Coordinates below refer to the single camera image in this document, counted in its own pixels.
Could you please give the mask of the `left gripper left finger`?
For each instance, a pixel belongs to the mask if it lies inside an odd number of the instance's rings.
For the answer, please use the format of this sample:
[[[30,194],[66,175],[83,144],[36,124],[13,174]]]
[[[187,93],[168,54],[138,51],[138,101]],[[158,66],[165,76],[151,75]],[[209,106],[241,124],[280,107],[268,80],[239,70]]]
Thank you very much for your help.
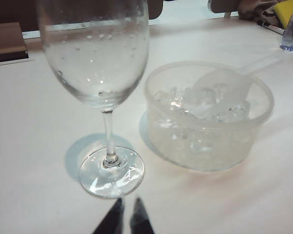
[[[122,234],[124,228],[124,209],[125,206],[122,198],[118,198],[93,234]]]

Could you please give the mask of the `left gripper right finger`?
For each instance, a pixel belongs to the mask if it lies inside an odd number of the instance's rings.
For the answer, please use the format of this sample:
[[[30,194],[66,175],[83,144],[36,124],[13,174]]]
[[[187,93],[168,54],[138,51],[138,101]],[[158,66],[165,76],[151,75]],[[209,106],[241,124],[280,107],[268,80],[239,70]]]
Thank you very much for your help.
[[[133,214],[130,218],[130,230],[132,234],[155,234],[140,197],[136,198],[134,203]]]

